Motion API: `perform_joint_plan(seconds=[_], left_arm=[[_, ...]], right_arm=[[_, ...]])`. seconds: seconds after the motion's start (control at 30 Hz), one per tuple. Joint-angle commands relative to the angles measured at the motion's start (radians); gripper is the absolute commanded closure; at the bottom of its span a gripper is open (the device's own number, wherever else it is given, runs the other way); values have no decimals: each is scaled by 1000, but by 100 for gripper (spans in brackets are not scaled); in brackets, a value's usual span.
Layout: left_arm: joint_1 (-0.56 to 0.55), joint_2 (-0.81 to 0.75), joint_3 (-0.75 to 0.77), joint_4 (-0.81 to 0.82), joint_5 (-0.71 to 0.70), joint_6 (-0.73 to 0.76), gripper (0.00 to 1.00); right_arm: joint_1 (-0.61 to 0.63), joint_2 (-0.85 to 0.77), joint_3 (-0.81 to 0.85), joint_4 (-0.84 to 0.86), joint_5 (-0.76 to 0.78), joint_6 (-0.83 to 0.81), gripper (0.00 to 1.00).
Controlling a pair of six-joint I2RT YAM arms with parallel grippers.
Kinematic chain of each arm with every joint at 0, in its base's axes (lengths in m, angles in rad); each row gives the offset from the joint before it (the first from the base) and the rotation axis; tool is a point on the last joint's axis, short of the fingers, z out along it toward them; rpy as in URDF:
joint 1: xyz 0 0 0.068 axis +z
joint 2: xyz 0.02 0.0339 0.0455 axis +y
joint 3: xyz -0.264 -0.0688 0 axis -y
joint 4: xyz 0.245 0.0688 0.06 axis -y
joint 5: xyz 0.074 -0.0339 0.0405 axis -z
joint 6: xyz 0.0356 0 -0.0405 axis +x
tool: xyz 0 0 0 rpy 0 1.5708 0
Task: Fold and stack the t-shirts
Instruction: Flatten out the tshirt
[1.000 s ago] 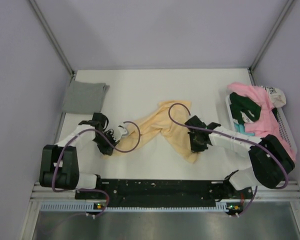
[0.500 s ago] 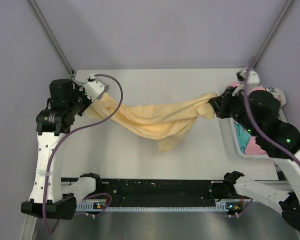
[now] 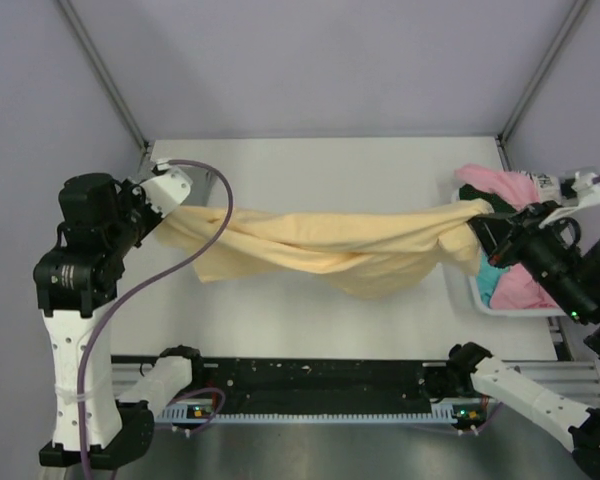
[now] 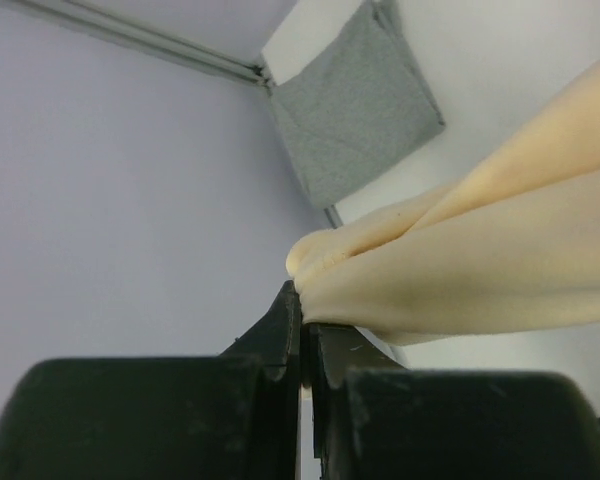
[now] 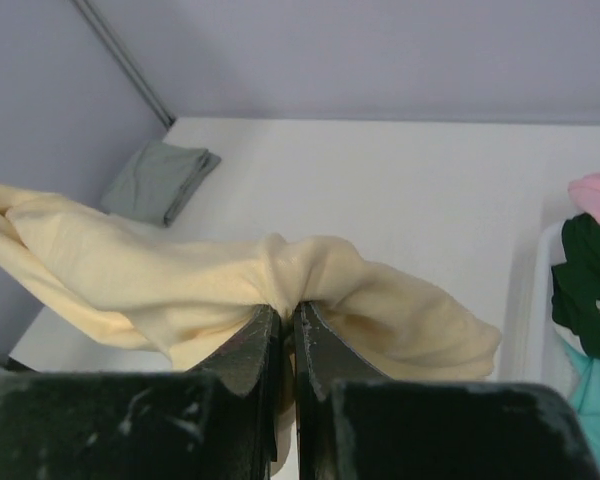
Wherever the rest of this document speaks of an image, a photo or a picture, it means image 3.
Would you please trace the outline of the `yellow t shirt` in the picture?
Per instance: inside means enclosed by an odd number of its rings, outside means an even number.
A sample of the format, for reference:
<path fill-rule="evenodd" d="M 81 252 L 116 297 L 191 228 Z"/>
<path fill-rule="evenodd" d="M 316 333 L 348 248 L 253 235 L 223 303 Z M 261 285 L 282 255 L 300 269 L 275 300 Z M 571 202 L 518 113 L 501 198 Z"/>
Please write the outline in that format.
<path fill-rule="evenodd" d="M 491 211 L 481 199 L 400 214 L 235 210 L 193 268 L 203 283 L 304 272 L 377 299 L 417 285 L 440 264 L 477 274 L 481 247 L 468 222 Z"/>

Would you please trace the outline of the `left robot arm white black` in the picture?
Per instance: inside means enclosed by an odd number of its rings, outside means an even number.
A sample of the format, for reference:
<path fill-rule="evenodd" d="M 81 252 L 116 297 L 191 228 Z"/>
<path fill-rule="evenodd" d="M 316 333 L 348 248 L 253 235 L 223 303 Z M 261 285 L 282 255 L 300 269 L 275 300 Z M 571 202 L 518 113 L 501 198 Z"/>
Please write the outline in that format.
<path fill-rule="evenodd" d="M 148 451 L 156 418 L 180 392 L 192 397 L 206 387 L 205 370 L 194 364 L 197 350 L 175 347 L 115 395 L 107 314 L 125 256 L 184 202 L 191 186 L 177 167 L 141 183 L 106 173 L 64 183 L 56 244 L 33 272 L 56 394 L 56 423 L 39 453 L 41 465 L 79 464 L 87 475 L 116 471 Z"/>

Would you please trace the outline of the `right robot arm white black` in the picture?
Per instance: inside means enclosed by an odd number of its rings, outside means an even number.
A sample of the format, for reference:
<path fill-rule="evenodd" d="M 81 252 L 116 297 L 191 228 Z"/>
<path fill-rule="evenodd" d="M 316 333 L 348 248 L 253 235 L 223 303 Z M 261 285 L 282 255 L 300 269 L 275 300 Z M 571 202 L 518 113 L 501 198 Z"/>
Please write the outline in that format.
<path fill-rule="evenodd" d="M 578 223 L 551 219 L 556 210 L 553 202 L 533 204 L 515 214 L 477 215 L 468 224 L 491 265 L 522 266 L 572 321 L 596 325 L 584 343 L 600 361 L 600 239 L 581 252 L 562 237 Z M 589 478 L 600 479 L 599 408 L 552 392 L 473 342 L 453 347 L 446 365 L 454 393 L 506 405 L 556 439 Z"/>

